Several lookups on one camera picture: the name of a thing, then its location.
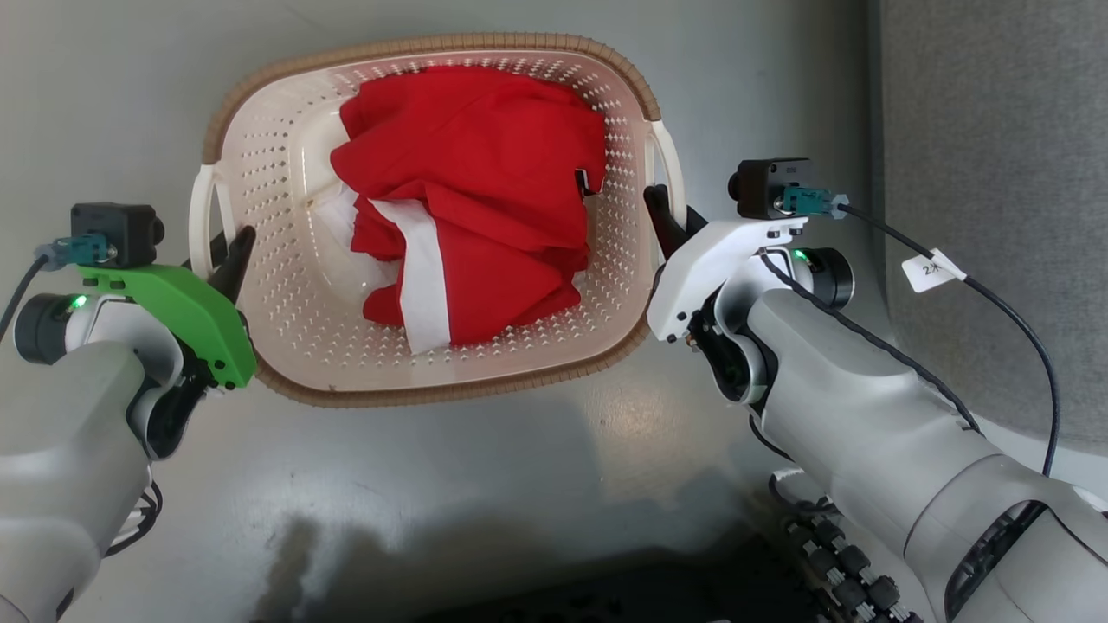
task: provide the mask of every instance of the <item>white stripe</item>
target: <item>white stripe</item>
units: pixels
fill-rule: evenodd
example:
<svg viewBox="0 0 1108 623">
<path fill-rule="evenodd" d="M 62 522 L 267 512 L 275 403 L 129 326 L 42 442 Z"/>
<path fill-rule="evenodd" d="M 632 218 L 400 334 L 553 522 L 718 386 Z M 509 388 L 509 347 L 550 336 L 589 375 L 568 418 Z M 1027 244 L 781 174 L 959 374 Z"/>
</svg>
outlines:
<svg viewBox="0 0 1108 623">
<path fill-rule="evenodd" d="M 450 344 L 450 310 L 434 218 L 416 200 L 370 203 L 404 236 L 407 251 L 400 312 L 404 316 L 412 355 L 447 346 Z"/>
</svg>

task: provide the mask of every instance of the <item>gray fabric panel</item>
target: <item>gray fabric panel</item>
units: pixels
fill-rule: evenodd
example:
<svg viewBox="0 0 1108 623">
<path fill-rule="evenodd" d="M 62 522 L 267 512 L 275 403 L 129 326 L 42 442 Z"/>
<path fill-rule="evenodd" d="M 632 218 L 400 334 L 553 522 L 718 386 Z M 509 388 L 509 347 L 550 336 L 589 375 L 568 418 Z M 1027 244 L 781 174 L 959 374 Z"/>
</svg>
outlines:
<svg viewBox="0 0 1108 623">
<path fill-rule="evenodd" d="M 1063 439 L 1108 455 L 1108 2 L 882 6 L 885 215 L 1005 298 L 1046 343 Z M 975 412 L 1045 437 L 1046 377 L 968 288 L 915 295 L 886 246 L 906 351 Z"/>
</svg>

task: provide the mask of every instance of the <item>clothing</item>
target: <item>clothing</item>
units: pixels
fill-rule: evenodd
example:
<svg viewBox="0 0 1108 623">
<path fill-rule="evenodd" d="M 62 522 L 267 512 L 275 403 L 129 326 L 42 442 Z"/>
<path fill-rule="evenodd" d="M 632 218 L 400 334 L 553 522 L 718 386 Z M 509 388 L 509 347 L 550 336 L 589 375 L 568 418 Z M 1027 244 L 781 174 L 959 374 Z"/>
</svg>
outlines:
<svg viewBox="0 0 1108 623">
<path fill-rule="evenodd" d="M 577 186 L 599 192 L 604 115 L 572 89 L 484 68 L 362 84 L 331 154 L 359 197 L 350 248 L 399 259 L 363 315 L 403 324 L 412 351 L 486 341 L 577 305 L 588 263 Z"/>
<path fill-rule="evenodd" d="M 316 232 L 316 258 L 324 278 L 342 300 L 360 305 L 371 292 L 397 283 L 400 263 L 350 251 L 357 200 L 358 193 L 338 183 L 315 194 L 306 207 Z"/>
</svg>

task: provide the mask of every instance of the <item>basket handle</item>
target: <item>basket handle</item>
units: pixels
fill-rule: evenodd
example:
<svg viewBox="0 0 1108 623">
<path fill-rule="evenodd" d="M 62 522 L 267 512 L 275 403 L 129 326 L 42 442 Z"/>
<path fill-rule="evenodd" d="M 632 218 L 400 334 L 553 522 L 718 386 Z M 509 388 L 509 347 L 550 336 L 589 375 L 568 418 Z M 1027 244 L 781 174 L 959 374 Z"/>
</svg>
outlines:
<svg viewBox="0 0 1108 623">
<path fill-rule="evenodd" d="M 669 213 L 684 229 L 688 223 L 688 204 L 685 203 L 685 177 L 681 175 L 681 163 L 677 159 L 674 137 L 660 121 L 650 122 L 647 137 L 661 155 L 661 168 L 666 172 L 666 185 L 669 187 Z M 654 153 L 655 150 L 647 150 L 646 180 L 649 184 L 654 183 Z"/>
<path fill-rule="evenodd" d="M 235 219 L 230 215 L 230 190 L 219 174 L 218 163 L 201 165 L 193 182 L 193 198 L 188 203 L 188 259 L 193 273 L 207 280 L 215 270 L 212 265 L 212 191 L 219 200 L 219 219 L 229 247 L 235 239 Z"/>
</svg>

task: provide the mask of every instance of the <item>teal connector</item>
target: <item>teal connector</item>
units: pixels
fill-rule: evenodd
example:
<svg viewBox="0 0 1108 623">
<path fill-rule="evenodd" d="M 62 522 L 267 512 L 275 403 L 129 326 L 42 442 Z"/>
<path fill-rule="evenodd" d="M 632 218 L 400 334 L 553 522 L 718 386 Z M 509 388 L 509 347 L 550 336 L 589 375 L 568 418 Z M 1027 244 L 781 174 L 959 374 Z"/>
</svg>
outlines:
<svg viewBox="0 0 1108 623">
<path fill-rule="evenodd" d="M 823 188 L 787 186 L 781 196 L 780 210 L 797 216 L 831 216 L 838 221 L 847 216 L 839 206 L 849 203 L 847 195 L 832 195 Z"/>
<path fill-rule="evenodd" d="M 107 237 L 103 234 L 84 234 L 39 245 L 34 249 L 34 256 L 45 256 L 47 264 L 43 270 L 61 270 L 70 264 L 81 266 L 95 266 L 115 257 L 115 247 L 107 244 Z"/>
</svg>

